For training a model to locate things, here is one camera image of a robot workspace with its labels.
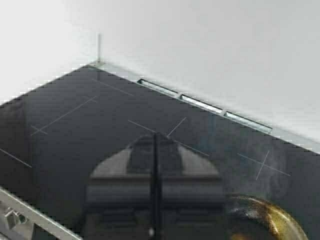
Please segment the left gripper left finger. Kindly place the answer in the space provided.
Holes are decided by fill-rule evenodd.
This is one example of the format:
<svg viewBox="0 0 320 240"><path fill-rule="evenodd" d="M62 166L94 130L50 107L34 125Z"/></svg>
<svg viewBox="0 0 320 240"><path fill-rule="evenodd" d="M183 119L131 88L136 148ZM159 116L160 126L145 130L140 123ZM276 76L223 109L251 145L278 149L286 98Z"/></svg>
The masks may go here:
<svg viewBox="0 0 320 240"><path fill-rule="evenodd" d="M148 240L153 133L142 135L109 155L90 174L86 185L85 240Z"/></svg>

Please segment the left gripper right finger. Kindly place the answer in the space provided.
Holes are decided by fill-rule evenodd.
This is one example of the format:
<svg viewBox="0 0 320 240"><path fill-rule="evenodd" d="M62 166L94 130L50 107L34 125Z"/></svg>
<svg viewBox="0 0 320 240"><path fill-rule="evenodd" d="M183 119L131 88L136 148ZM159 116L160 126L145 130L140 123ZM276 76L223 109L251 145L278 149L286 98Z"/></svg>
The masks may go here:
<svg viewBox="0 0 320 240"><path fill-rule="evenodd" d="M226 240L222 177L200 152L157 134L157 177L163 240Z"/></svg>

